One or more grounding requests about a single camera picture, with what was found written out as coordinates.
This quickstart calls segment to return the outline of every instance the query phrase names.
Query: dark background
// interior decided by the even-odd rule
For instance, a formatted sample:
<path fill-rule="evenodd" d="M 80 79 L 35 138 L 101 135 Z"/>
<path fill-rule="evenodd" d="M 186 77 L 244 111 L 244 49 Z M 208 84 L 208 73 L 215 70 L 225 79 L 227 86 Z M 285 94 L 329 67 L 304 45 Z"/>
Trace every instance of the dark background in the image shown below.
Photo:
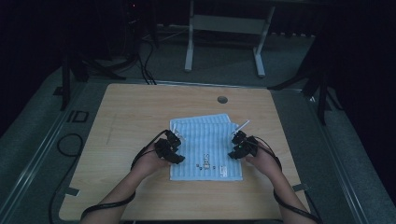
<path fill-rule="evenodd" d="M 125 32 L 124 3 L 94 0 L 0 3 L 0 135 L 20 114 L 43 80 L 60 67 L 70 43 L 94 59 L 110 57 L 111 42 Z M 311 49 L 313 65 L 328 62 L 332 69 L 330 84 L 336 89 L 342 107 L 395 202 L 392 164 L 396 159 L 393 143 L 396 134 L 393 118 L 396 114 L 396 3 L 368 0 L 351 3 L 352 7 L 336 9 L 278 3 L 270 31 L 317 36 Z M 204 3 L 197 10 L 208 14 L 218 10 L 219 5 L 207 4 L 210 6 Z M 166 4 L 157 1 L 156 6 L 158 23 L 188 24 L 189 1 L 167 1 Z M 223 13 L 262 15 L 256 7 L 233 7 L 233 4 Z"/>

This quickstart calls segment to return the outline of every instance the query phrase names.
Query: black cable on floor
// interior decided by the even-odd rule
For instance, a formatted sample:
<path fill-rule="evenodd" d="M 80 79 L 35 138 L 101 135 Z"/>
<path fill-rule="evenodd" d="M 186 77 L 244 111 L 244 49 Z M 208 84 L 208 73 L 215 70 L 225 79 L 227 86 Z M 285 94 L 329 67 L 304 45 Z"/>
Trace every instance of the black cable on floor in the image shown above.
<path fill-rule="evenodd" d="M 109 66 L 103 66 L 105 69 L 114 72 L 114 73 L 119 73 L 121 69 L 127 70 L 131 67 L 134 67 L 134 65 L 137 63 L 138 56 L 129 56 L 125 59 L 124 62 L 121 63 L 116 63 L 116 64 L 111 64 Z M 97 71 L 91 71 L 89 70 L 89 76 L 90 77 L 99 77 L 102 76 L 103 73 L 97 72 Z"/>
<path fill-rule="evenodd" d="M 140 63 L 140 72 L 142 73 L 142 77 L 143 77 L 143 79 L 145 79 L 145 81 L 146 81 L 146 83 L 148 85 L 157 85 L 154 77 L 152 76 L 152 74 L 148 70 L 149 58 L 151 57 L 151 54 L 154 51 L 154 47 L 147 40 L 142 40 L 142 42 L 150 45 L 150 51 L 149 51 L 148 57 L 147 57 L 147 59 L 146 59 L 146 61 L 144 63 L 143 63 L 140 55 L 137 56 L 138 57 L 138 61 Z"/>
<path fill-rule="evenodd" d="M 78 153 L 77 154 L 69 154 L 66 153 L 64 151 L 61 150 L 61 143 L 62 141 L 70 136 L 76 136 L 78 138 L 79 141 L 79 147 L 78 147 Z M 56 188 L 56 190 L 53 192 L 51 199 L 49 201 L 49 223 L 53 223 L 53 218 L 52 218 L 52 206 L 53 206 L 53 201 L 55 200 L 55 196 L 59 193 L 59 190 L 61 189 L 62 183 L 64 182 L 64 180 L 67 178 L 67 176 L 69 175 L 70 171 L 73 169 L 73 167 L 75 166 L 76 162 L 78 161 L 78 158 L 81 156 L 82 153 L 82 149 L 84 148 L 84 141 L 82 140 L 82 137 L 77 134 L 77 133 L 69 133 L 65 136 L 63 136 L 61 139 L 58 140 L 58 143 L 56 145 L 58 151 L 66 156 L 66 157 L 73 157 L 75 158 L 72 165 L 69 167 L 69 169 L 67 170 L 66 174 L 64 174 L 64 177 L 62 177 L 61 182 L 58 184 L 58 187 Z"/>

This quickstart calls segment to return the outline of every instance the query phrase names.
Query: metal stand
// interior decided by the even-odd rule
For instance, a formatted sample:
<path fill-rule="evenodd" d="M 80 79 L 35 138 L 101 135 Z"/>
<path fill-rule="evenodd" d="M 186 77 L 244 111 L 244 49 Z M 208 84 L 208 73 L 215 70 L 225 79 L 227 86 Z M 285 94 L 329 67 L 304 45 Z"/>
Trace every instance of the metal stand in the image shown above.
<path fill-rule="evenodd" d="M 318 118 L 323 125 L 326 125 L 324 119 L 324 111 L 326 107 L 326 96 L 327 96 L 327 88 L 328 88 L 328 78 L 329 73 L 331 72 L 332 66 L 328 65 L 320 65 L 318 67 L 313 67 L 311 69 L 306 69 L 307 64 L 312 56 L 312 53 L 308 52 L 305 56 L 300 69 L 297 72 L 295 77 L 292 77 L 289 80 L 286 80 L 278 85 L 267 87 L 267 90 L 280 91 L 287 88 L 289 85 L 296 83 L 304 78 L 308 78 L 308 81 L 305 83 L 302 93 L 306 97 L 312 97 L 315 92 L 319 89 L 319 99 L 318 99 Z"/>
<path fill-rule="evenodd" d="M 243 19 L 232 17 L 217 17 L 194 14 L 194 1 L 190 1 L 190 26 L 189 45 L 187 46 L 186 63 L 184 70 L 192 70 L 192 56 L 194 52 L 193 32 L 194 30 L 207 30 L 219 32 L 233 32 L 239 34 L 260 35 L 260 43 L 253 49 L 253 56 L 256 62 L 257 74 L 259 77 L 265 76 L 264 65 L 262 63 L 262 46 L 267 37 L 271 19 L 274 15 L 275 7 L 270 7 L 266 20 Z"/>
<path fill-rule="evenodd" d="M 111 70 L 103 67 L 101 64 L 97 63 L 85 56 L 82 53 L 66 52 L 62 60 L 62 107 L 61 110 L 65 110 L 70 102 L 70 70 L 73 71 L 74 76 L 77 81 L 86 82 L 89 78 L 86 65 L 88 64 L 91 68 L 95 69 L 100 74 L 117 80 L 125 80 L 126 77 L 120 77 L 117 74 L 111 72 Z"/>

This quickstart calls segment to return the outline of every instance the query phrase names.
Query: white metal leg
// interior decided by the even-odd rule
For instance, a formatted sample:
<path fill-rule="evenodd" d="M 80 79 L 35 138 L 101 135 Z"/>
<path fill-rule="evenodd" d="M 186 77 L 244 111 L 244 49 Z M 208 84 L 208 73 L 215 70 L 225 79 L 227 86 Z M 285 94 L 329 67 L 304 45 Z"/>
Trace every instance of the white metal leg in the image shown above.
<path fill-rule="evenodd" d="M 259 45 L 253 49 L 253 56 L 256 62 L 257 74 L 264 77 L 264 65 L 262 63 L 262 46 L 267 37 L 271 19 L 274 15 L 275 7 L 271 7 L 266 20 L 224 18 L 216 16 L 194 15 L 194 1 L 190 0 L 190 25 L 189 25 L 189 45 L 187 46 L 186 63 L 184 70 L 192 70 L 192 58 L 194 53 L 193 32 L 197 30 L 210 30 L 222 32 L 235 32 L 241 34 L 260 35 Z"/>
<path fill-rule="evenodd" d="M 275 7 L 271 7 L 267 19 L 264 23 L 264 26 L 262 27 L 260 43 L 256 48 L 253 49 L 254 61 L 256 62 L 257 75 L 259 77 L 265 76 L 264 65 L 262 62 L 262 46 L 264 45 L 265 37 L 267 37 L 268 35 L 268 29 L 270 28 L 271 19 L 274 15 L 274 11 L 275 11 Z"/>
<path fill-rule="evenodd" d="M 194 53 L 193 33 L 194 33 L 194 1 L 190 1 L 190 26 L 189 26 L 189 45 L 187 46 L 186 64 L 184 71 L 190 72 L 192 69 L 192 56 Z"/>

